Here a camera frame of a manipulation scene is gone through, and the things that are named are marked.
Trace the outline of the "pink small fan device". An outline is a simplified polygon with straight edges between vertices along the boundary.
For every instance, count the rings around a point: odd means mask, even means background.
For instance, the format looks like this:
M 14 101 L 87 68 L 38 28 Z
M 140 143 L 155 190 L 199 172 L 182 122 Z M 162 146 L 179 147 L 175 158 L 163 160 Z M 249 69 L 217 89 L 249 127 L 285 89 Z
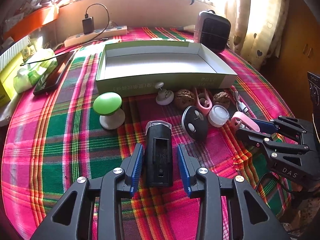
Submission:
M 236 111 L 231 117 L 231 125 L 237 131 L 240 128 L 246 128 L 255 132 L 260 132 L 260 127 L 247 115 Z

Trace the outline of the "heart pattern curtain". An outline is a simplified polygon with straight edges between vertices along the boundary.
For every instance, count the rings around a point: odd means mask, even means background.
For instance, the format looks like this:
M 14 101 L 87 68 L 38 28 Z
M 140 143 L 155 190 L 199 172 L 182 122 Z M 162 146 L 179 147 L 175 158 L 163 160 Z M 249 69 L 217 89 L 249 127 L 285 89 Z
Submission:
M 256 70 L 281 44 L 290 0 L 226 0 L 228 46 Z

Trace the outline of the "black smartphone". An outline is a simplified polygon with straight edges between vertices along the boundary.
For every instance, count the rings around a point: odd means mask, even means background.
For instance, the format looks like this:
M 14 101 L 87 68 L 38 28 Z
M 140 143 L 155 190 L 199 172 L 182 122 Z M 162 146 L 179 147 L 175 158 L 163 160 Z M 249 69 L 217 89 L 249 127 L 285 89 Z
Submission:
M 35 96 L 49 93 L 57 89 L 58 85 L 62 81 L 67 67 L 71 64 L 75 55 L 75 51 L 69 51 L 68 53 L 59 56 L 57 61 L 44 72 L 37 82 L 33 94 Z

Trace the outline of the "black round remote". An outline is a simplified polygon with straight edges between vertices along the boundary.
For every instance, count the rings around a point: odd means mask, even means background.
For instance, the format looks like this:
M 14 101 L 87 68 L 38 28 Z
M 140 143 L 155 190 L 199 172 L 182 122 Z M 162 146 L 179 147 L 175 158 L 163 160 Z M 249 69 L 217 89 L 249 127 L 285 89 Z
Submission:
M 184 132 L 195 141 L 205 141 L 208 134 L 208 121 L 195 106 L 189 106 L 182 115 L 181 124 Z

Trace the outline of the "shallow green cardboard box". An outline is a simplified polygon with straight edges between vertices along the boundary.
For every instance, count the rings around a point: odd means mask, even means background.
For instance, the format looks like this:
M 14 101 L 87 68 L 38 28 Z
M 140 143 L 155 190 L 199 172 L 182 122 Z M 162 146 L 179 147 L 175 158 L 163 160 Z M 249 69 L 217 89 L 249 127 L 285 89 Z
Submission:
M 193 87 L 229 88 L 236 72 L 200 43 L 170 40 L 107 44 L 95 84 L 99 94 L 121 97 L 157 93 L 160 86 L 177 91 Z

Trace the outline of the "left brown walnut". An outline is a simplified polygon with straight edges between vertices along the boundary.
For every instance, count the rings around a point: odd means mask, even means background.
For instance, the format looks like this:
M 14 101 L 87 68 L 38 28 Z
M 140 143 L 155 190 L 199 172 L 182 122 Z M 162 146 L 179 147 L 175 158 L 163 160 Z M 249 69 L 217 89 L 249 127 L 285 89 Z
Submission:
M 188 89 L 180 89 L 175 92 L 174 105 L 184 111 L 189 106 L 194 106 L 196 103 L 196 96 Z

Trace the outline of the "white power strip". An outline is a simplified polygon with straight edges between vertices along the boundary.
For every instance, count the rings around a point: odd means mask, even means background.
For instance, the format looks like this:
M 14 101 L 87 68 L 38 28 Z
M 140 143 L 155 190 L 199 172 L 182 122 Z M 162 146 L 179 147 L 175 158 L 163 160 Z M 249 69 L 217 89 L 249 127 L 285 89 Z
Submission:
M 64 45 L 65 47 L 71 47 L 76 44 L 86 43 L 88 41 L 95 40 L 97 38 L 109 38 L 113 36 L 121 36 L 126 34 L 127 34 L 126 25 L 117 26 L 110 29 L 106 29 L 106 30 L 97 29 L 89 34 L 80 33 L 74 36 L 70 36 L 64 41 Z

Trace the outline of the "brown walnut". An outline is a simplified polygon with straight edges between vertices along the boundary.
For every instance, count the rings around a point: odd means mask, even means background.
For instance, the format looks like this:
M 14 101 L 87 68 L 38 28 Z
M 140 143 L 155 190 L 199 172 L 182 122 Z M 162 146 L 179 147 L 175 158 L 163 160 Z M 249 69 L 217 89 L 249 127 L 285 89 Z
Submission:
M 213 96 L 213 104 L 220 105 L 228 109 L 230 106 L 230 97 L 226 92 L 219 92 Z
M 194 106 L 196 103 L 196 96 L 188 89 L 180 89 L 175 92 L 174 105 L 184 111 L 189 106 Z

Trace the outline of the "yellow cardboard box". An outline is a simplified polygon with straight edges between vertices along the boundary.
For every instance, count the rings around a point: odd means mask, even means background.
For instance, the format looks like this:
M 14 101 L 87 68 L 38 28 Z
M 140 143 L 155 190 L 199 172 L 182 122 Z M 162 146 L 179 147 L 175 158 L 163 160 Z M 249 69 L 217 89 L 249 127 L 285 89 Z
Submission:
M 17 71 L 21 68 L 23 63 L 23 56 L 19 52 L 1 71 L 0 84 L 0 107 L 9 103 L 16 95 L 16 90 L 13 86 L 13 79 Z

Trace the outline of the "small white cream jar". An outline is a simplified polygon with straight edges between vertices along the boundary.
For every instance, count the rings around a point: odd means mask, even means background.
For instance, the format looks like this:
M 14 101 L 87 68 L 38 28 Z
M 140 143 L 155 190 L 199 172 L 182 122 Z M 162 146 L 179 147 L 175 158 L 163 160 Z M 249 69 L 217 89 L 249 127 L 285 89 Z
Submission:
M 214 127 L 222 127 L 229 120 L 229 112 L 221 105 L 214 105 L 207 115 L 208 122 Z

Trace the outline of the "white small suction hook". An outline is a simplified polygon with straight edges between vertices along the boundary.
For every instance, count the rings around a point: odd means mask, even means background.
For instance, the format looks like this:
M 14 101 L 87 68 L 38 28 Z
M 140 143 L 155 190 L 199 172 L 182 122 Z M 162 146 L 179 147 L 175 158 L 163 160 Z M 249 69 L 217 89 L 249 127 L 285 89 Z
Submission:
M 174 100 L 174 93 L 171 90 L 166 90 L 163 88 L 163 82 L 155 83 L 155 88 L 159 89 L 158 94 L 156 96 L 156 103 L 161 106 L 169 105 Z

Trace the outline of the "black charger plug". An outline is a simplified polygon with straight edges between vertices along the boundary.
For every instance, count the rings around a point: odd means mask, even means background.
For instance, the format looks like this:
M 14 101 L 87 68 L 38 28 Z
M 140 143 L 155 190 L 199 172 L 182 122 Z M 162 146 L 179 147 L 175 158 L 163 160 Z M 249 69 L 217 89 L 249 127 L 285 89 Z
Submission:
M 94 19 L 93 17 L 87 17 L 82 20 L 83 33 L 85 35 L 93 33 L 94 31 Z

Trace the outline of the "green mushroom-shaped knob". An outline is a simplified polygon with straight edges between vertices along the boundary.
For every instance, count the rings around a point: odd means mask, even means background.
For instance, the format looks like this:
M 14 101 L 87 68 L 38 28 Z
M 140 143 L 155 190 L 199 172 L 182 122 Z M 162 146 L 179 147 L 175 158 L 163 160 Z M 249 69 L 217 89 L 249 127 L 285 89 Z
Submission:
M 115 92 L 100 94 L 93 103 L 93 110 L 100 115 L 99 121 L 104 129 L 119 128 L 125 121 L 125 113 L 121 109 L 122 98 Z

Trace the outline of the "green tissue pack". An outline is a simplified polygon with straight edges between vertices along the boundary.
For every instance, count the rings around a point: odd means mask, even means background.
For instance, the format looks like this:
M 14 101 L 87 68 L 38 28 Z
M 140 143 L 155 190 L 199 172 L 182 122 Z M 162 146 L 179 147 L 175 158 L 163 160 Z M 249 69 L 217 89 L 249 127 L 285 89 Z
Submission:
M 40 49 L 17 71 L 13 87 L 17 94 L 34 87 L 47 70 L 54 70 L 57 58 L 51 48 Z

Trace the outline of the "black rectangular device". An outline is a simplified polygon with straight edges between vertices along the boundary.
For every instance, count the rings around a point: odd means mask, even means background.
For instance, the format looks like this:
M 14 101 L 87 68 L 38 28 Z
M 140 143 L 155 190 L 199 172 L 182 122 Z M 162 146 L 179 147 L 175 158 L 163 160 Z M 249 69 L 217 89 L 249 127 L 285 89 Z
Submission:
M 172 125 L 163 120 L 150 121 L 146 125 L 144 171 L 147 187 L 173 185 L 171 129 Z

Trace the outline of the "pink black space heater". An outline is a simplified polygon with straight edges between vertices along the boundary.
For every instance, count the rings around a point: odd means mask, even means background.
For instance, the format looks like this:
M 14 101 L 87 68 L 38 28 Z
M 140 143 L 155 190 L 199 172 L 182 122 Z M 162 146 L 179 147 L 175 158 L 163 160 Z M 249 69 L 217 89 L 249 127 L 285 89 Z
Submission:
M 227 46 L 230 31 L 228 19 L 217 15 L 214 10 L 204 10 L 197 17 L 193 39 L 211 51 L 220 53 Z

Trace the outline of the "right brown walnut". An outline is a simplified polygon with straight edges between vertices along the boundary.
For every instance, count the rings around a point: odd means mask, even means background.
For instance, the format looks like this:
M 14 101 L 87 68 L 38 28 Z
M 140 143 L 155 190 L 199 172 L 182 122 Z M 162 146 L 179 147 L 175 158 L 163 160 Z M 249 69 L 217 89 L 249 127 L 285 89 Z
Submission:
M 228 109 L 230 106 L 230 97 L 226 92 L 219 92 L 213 96 L 213 104 L 220 105 Z

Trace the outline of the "orange tray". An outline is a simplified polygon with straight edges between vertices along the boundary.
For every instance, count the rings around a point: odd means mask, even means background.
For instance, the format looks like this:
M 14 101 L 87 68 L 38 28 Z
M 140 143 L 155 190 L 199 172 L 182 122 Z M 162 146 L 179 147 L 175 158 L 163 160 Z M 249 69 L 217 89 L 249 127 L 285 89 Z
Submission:
M 14 25 L 9 31 L 3 34 L 3 40 L 11 37 L 14 42 L 24 38 L 36 29 L 56 20 L 59 15 L 58 5 L 49 5 L 47 7 L 35 10 L 16 25 Z

